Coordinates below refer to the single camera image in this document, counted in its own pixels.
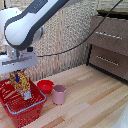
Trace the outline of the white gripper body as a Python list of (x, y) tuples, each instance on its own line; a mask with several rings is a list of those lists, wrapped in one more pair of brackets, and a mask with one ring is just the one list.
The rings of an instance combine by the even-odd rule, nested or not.
[(25, 54), (20, 59), (11, 59), (7, 55), (0, 56), (0, 75), (35, 66), (38, 63), (35, 54)]

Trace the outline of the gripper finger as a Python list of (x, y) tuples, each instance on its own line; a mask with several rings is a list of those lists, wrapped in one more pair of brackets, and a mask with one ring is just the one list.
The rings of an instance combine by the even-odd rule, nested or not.
[(17, 74), (16, 74), (16, 72), (15, 71), (12, 72), (12, 75), (13, 75), (13, 78), (14, 78), (15, 82), (17, 82)]
[(25, 79), (25, 77), (26, 77), (26, 74), (24, 73), (24, 70), (21, 70), (20, 71), (20, 78)]

